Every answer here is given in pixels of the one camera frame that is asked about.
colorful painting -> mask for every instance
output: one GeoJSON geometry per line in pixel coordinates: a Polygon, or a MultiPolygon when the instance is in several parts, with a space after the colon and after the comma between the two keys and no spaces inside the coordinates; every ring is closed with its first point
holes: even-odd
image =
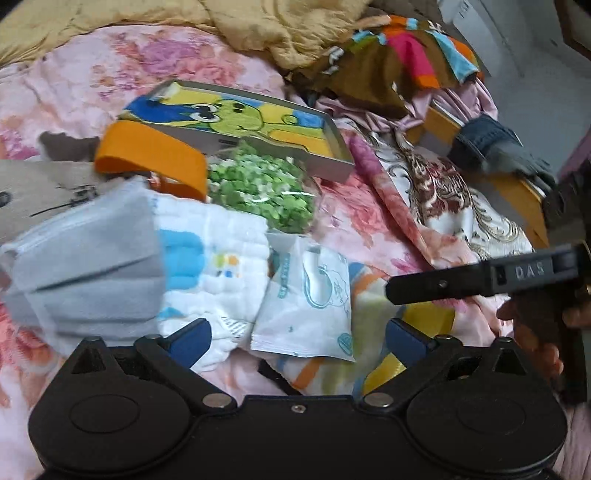
{"type": "Polygon", "coordinates": [[[246,96],[185,88],[176,82],[158,96],[136,98],[119,117],[235,137],[255,134],[332,156],[320,115],[246,96]]]}

bag of green confetti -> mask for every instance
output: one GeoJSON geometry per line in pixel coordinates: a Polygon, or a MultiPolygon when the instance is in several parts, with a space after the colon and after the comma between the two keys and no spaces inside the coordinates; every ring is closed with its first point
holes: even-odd
{"type": "Polygon", "coordinates": [[[307,233],[320,207],[320,187],[297,158],[305,153],[262,138],[246,137],[235,148],[207,157],[207,194],[212,203],[254,213],[269,228],[307,233]]]}

packaged wipes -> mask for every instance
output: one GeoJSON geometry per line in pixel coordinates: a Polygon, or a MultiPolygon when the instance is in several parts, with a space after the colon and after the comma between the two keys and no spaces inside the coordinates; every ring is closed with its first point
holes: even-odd
{"type": "Polygon", "coordinates": [[[274,274],[251,349],[355,361],[347,259],[305,236],[278,232],[268,238],[274,274]]]}

silver bolt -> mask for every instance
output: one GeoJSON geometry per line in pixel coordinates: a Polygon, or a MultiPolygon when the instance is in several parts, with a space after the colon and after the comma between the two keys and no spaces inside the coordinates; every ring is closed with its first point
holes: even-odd
{"type": "Polygon", "coordinates": [[[306,407],[303,405],[292,405],[291,411],[293,413],[304,413],[306,411],[306,407]]]}
{"type": "Polygon", "coordinates": [[[232,397],[225,393],[210,393],[203,397],[202,402],[206,407],[226,408],[232,403],[232,397]]]}
{"type": "Polygon", "coordinates": [[[374,392],[366,395],[363,401],[371,407],[386,408],[392,405],[394,399],[387,393],[374,392]]]}

circular cover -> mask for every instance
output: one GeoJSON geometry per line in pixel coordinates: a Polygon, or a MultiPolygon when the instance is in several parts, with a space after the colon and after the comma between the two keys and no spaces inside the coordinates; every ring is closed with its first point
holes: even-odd
{"type": "Polygon", "coordinates": [[[174,391],[134,377],[85,377],[44,397],[31,414],[31,442],[46,466],[82,475],[135,470],[185,435],[189,408],[174,391]]]}
{"type": "Polygon", "coordinates": [[[523,376],[492,374],[427,388],[407,410],[408,428],[439,462],[468,475],[539,469],[566,437],[554,398],[523,376]]]}

